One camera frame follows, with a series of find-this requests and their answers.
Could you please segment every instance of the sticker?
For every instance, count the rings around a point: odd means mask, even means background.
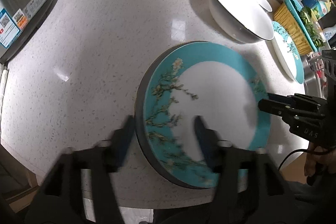
[[[16,39],[19,32],[19,28],[7,14],[6,10],[2,9],[0,12],[0,43],[5,48],[8,48]]]
[[[31,18],[37,13],[37,11],[41,8],[45,0],[31,0],[27,6],[23,9],[23,13],[31,20]]]
[[[28,23],[28,18],[23,14],[23,12],[22,12],[22,10],[20,8],[14,14],[13,20],[16,23],[16,25],[20,28],[20,30],[23,30],[23,28]]]

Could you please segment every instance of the teal basket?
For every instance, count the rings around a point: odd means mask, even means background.
[[[318,49],[316,48],[315,44],[313,43],[313,41],[311,40],[306,27],[304,26],[304,24],[301,21],[300,16],[298,15],[297,11],[295,10],[295,7],[298,11],[302,10],[302,5],[297,1],[297,0],[284,0],[287,9],[290,11],[290,13],[292,14],[292,16],[294,17],[295,21],[297,22],[297,24],[300,26],[304,36],[307,38],[307,41],[311,47],[311,49],[313,50],[313,52],[317,52]]]

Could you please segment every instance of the cable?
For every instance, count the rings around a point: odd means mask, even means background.
[[[308,150],[308,149],[296,149],[292,152],[290,152],[282,161],[282,163],[279,165],[279,168],[278,170],[280,170],[281,166],[285,163],[285,161],[291,156],[293,155],[294,153],[297,153],[297,152],[306,152],[308,154],[312,154],[312,155],[318,155],[318,156],[322,156],[322,155],[326,155],[326,154],[329,154],[330,152],[334,151],[336,149],[336,147],[333,147],[327,151],[324,151],[324,152],[315,152],[315,151],[311,151],[311,150]]]

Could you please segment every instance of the white speckled countertop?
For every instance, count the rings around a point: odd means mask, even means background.
[[[278,3],[270,2],[276,9]],[[241,53],[269,92],[305,93],[285,76],[269,42],[239,44],[228,38],[212,19],[208,0],[58,0],[8,65],[1,144],[44,176],[63,148],[88,148],[119,128],[133,114],[137,88],[151,63],[192,40]],[[268,149],[278,164],[306,145],[272,117]],[[125,166],[112,176],[120,206],[174,208],[211,200],[212,190],[185,189],[162,178],[136,138]]]

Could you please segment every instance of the bottle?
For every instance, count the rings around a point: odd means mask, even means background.
[[[333,27],[323,29],[323,34],[326,40],[330,40],[334,36],[334,34],[336,34],[336,24]]]

